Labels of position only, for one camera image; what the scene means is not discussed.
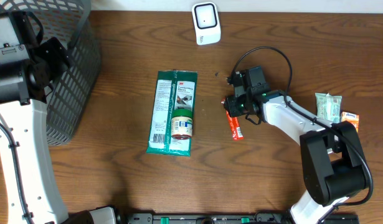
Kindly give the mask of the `red snack bar wrapper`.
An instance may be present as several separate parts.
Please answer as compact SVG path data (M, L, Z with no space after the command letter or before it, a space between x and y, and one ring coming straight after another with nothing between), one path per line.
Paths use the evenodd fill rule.
M229 112L226 111L227 120L229 122L230 130L232 132L232 138L234 141L242 140L244 138L241 128L239 125L239 121L237 117L231 117Z

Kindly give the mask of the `green 3M gloves package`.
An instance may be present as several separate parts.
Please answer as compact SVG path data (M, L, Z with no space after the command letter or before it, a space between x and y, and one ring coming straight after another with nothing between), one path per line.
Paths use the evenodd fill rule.
M176 109L193 112L196 101L197 72L159 71L156 81L153 113L148 137L148 154L172 156L191 155L192 138L177 140L171 137L171 118Z

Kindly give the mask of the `green lid glass jar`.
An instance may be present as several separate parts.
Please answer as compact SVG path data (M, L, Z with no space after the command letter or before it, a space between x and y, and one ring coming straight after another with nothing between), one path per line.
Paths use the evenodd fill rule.
M193 112L188 109L176 109L171 118L171 137L177 140L192 138Z

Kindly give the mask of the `mint green wipes packet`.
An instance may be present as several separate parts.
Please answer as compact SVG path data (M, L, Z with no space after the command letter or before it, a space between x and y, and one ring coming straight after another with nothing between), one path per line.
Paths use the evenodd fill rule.
M329 93L315 93L317 117L327 119L333 123L341 120L342 96L332 96Z

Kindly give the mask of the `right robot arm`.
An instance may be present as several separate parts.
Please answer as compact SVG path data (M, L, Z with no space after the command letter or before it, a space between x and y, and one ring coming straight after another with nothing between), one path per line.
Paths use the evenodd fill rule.
M347 122L316 117L293 102L285 91L271 90L263 70L254 67L227 78L234 94L224 100L229 116L252 115L268 123L299 146L306 190L282 223L323 223L346 200L372 187L359 136Z

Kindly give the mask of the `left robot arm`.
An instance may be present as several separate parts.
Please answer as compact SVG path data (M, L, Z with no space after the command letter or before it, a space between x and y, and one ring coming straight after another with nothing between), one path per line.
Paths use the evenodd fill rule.
M56 38L44 41L32 12L0 13L0 158L9 223L119 223L112 206L69 214L47 143L47 96L70 67Z

